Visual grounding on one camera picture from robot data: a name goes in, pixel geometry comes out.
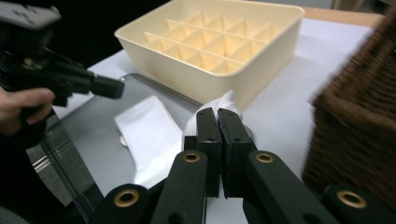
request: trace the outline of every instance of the finger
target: finger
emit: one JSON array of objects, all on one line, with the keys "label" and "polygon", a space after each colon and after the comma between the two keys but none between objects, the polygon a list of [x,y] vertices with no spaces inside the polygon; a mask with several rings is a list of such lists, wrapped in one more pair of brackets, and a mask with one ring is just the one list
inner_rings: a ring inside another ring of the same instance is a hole
[{"label": "finger", "polygon": [[25,91],[15,91],[10,95],[10,101],[18,107],[35,107],[52,104],[55,94],[49,89],[38,88]]},{"label": "finger", "polygon": [[19,119],[1,124],[0,134],[4,137],[10,137],[18,132],[21,128],[21,121]]},{"label": "finger", "polygon": [[43,120],[47,117],[52,109],[51,104],[42,105],[39,110],[37,110],[33,115],[29,116],[26,119],[26,122],[30,125],[38,123],[40,120]]}]

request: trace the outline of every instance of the dark background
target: dark background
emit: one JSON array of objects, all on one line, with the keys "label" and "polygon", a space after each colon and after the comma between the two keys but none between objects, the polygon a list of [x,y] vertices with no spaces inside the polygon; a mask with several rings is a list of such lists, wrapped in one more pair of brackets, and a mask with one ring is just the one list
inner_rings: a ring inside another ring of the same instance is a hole
[{"label": "dark background", "polygon": [[22,0],[35,7],[55,6],[62,19],[51,25],[49,49],[89,67],[121,50],[114,32],[168,0]]}]

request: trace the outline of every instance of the brass screw hole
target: brass screw hole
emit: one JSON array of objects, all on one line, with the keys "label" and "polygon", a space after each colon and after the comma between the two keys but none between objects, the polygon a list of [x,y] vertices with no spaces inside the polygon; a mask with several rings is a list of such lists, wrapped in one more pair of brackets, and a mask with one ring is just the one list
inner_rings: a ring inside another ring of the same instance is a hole
[{"label": "brass screw hole", "polygon": [[256,155],[256,160],[260,162],[270,163],[274,161],[274,158],[266,153],[260,153]]},{"label": "brass screw hole", "polygon": [[136,189],[124,189],[114,198],[114,204],[118,207],[128,207],[139,200],[139,192]]},{"label": "brass screw hole", "polygon": [[340,190],[337,192],[337,198],[344,204],[354,208],[365,208],[367,206],[366,200],[364,200],[359,194],[350,190]]},{"label": "brass screw hole", "polygon": [[187,153],[183,155],[183,160],[187,162],[196,162],[201,159],[201,156],[195,153]]}]

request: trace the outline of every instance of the wicker basket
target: wicker basket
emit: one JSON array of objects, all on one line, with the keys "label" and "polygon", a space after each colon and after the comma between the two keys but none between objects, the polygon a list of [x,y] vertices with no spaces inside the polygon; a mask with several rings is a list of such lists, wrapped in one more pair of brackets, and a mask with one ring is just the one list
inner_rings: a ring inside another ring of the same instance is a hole
[{"label": "wicker basket", "polygon": [[396,211],[396,6],[314,107],[304,183],[350,184]]}]

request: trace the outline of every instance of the human hand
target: human hand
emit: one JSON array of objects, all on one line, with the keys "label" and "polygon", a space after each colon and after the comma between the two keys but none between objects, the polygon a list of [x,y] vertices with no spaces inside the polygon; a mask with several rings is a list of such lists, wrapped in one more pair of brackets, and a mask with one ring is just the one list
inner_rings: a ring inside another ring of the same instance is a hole
[{"label": "human hand", "polygon": [[44,88],[11,92],[0,87],[0,134],[10,137],[21,129],[21,112],[24,108],[39,108],[26,118],[28,124],[45,119],[54,99],[53,92]]}]

